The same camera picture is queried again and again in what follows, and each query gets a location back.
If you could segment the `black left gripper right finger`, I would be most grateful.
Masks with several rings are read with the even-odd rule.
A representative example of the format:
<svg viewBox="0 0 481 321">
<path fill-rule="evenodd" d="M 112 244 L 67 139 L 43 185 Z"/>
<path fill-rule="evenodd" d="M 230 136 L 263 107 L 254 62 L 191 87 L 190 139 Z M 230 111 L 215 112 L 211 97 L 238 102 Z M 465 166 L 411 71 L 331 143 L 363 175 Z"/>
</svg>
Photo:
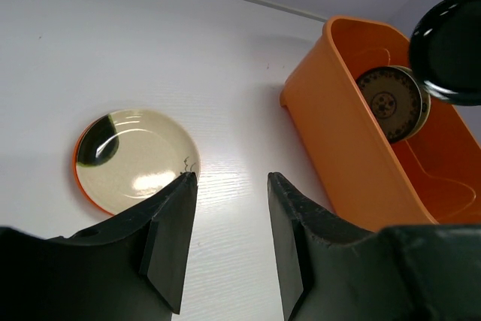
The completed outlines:
<svg viewBox="0 0 481 321">
<path fill-rule="evenodd" d="M 480 227 L 370 232 L 333 214 L 281 173 L 268 206 L 286 320 L 478 320 Z"/>
</svg>

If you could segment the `blue floral patterned plate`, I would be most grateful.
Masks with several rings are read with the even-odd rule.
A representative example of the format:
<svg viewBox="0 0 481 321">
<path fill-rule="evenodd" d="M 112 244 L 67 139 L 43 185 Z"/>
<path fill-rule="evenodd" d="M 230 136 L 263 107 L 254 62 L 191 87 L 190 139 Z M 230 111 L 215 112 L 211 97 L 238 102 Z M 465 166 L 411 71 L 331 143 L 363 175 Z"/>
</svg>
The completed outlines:
<svg viewBox="0 0 481 321">
<path fill-rule="evenodd" d="M 426 115 L 426 102 L 409 68 L 372 68 L 355 82 L 390 144 L 415 133 Z"/>
</svg>

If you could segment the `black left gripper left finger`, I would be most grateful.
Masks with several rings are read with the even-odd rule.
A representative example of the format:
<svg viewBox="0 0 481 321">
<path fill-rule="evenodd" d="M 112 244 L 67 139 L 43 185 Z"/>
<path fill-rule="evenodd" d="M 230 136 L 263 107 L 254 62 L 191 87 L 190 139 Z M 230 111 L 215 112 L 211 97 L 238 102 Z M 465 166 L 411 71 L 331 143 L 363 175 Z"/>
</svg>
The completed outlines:
<svg viewBox="0 0 481 321">
<path fill-rule="evenodd" d="M 69 238 L 1 230 L 3 320 L 170 320 L 180 312 L 198 193 L 186 172 Z"/>
</svg>

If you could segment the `orange red plate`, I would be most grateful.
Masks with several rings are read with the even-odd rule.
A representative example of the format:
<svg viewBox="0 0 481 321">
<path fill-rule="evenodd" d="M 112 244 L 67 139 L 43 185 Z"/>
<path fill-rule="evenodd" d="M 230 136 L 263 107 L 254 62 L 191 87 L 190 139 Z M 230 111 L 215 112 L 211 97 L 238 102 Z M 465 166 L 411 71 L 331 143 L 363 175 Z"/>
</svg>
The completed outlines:
<svg viewBox="0 0 481 321">
<path fill-rule="evenodd" d="M 80 143 L 81 141 L 83 140 L 83 137 L 84 135 L 87 133 L 87 131 L 95 124 L 95 121 L 94 122 L 91 122 L 81 133 L 80 133 L 80 136 L 78 137 L 78 139 L 76 140 L 76 143 L 74 145 L 74 148 L 72 150 L 72 154 L 71 154 L 71 170 L 72 170 L 72 174 L 73 174 L 73 178 L 74 178 L 74 182 L 75 182 L 75 185 L 76 187 L 78 188 L 78 190 L 80 191 L 83 199 L 85 199 L 86 201 L 88 201 L 95 209 L 101 211 L 102 213 L 104 214 L 107 214 L 109 217 L 112 217 L 113 214 L 111 212 L 108 212 L 107 210 L 105 210 L 104 208 L 100 207 L 97 203 L 95 203 L 90 197 L 89 195 L 86 193 L 85 189 L 83 188 L 81 182 L 80 182 L 80 179 L 78 177 L 78 173 L 77 173 L 77 151 L 80 147 Z"/>
</svg>

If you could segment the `cream floral plate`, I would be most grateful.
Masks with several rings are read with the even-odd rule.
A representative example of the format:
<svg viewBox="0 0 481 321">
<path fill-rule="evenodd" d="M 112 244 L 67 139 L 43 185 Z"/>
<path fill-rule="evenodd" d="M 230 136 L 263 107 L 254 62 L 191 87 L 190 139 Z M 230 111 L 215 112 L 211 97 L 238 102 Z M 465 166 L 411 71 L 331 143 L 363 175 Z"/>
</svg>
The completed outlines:
<svg viewBox="0 0 481 321">
<path fill-rule="evenodd" d="M 146 200 L 181 174 L 199 174 L 189 133 L 150 109 L 114 111 L 95 120 L 77 151 L 77 173 L 89 197 L 113 215 Z"/>
</svg>

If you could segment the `pale green rimmed plate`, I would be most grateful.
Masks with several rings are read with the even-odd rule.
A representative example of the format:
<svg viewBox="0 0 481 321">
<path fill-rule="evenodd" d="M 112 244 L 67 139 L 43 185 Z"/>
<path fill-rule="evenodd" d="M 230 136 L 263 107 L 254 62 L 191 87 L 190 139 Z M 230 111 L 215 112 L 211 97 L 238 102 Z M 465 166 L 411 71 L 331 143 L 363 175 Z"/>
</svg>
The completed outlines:
<svg viewBox="0 0 481 321">
<path fill-rule="evenodd" d="M 413 72 L 410 68 L 402 66 L 402 65 L 394 65 L 394 68 L 402 70 L 404 73 L 408 74 L 411 78 L 414 79 Z M 421 99 L 422 99 L 422 109 L 421 115 L 414 127 L 414 129 L 409 133 L 407 138 L 413 137 L 416 133 L 420 131 L 420 129 L 425 125 L 430 110 L 431 110 L 431 96 L 415 81 L 415 85 L 417 85 Z"/>
</svg>

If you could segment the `black plate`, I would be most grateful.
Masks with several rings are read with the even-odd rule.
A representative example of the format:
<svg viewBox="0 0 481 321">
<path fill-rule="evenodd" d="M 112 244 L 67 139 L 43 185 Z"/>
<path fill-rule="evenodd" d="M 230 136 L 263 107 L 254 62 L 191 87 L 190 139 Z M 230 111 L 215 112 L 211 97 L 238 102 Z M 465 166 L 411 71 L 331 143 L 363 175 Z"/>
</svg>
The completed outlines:
<svg viewBox="0 0 481 321">
<path fill-rule="evenodd" d="M 416 24 L 409 63 L 431 96 L 480 105 L 480 0 L 443 0 Z"/>
</svg>

